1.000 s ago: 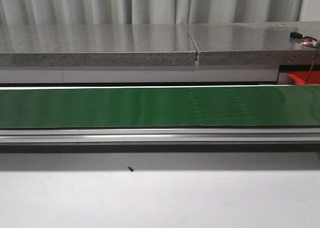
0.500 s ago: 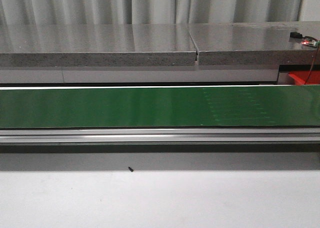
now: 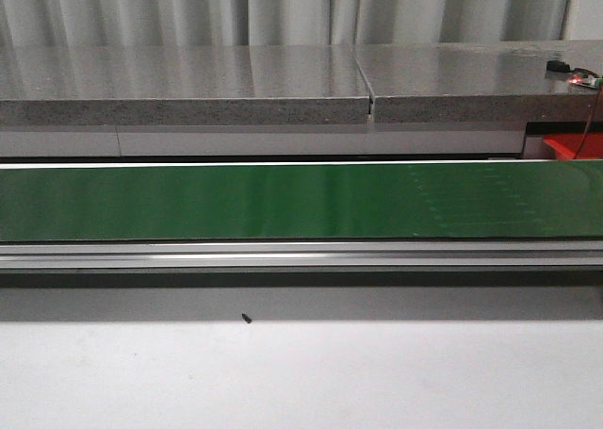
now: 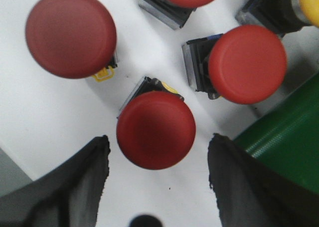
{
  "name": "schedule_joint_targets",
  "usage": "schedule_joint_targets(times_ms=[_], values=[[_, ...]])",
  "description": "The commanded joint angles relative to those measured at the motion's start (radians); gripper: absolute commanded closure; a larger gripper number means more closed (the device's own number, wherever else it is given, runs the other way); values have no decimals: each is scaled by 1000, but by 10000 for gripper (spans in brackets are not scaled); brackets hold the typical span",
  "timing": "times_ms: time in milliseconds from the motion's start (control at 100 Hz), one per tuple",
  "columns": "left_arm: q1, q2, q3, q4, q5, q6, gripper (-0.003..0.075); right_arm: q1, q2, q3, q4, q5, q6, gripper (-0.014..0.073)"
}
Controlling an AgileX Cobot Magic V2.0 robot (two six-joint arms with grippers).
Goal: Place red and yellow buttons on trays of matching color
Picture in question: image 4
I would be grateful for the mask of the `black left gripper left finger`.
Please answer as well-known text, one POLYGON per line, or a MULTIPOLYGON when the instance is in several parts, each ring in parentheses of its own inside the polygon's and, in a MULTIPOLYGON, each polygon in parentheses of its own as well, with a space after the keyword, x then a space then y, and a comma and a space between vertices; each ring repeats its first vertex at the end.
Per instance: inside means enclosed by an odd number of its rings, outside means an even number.
POLYGON ((42 178, 0 199, 2 227, 94 227, 109 175, 110 143, 95 137, 42 178))

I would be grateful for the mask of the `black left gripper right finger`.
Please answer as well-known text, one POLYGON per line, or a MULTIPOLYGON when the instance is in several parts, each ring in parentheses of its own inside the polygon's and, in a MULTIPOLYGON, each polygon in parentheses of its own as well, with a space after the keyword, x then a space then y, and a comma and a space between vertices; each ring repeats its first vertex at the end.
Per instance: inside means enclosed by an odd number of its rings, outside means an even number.
POLYGON ((209 142, 209 184, 224 227, 317 227, 319 196, 280 176, 215 133, 209 142))

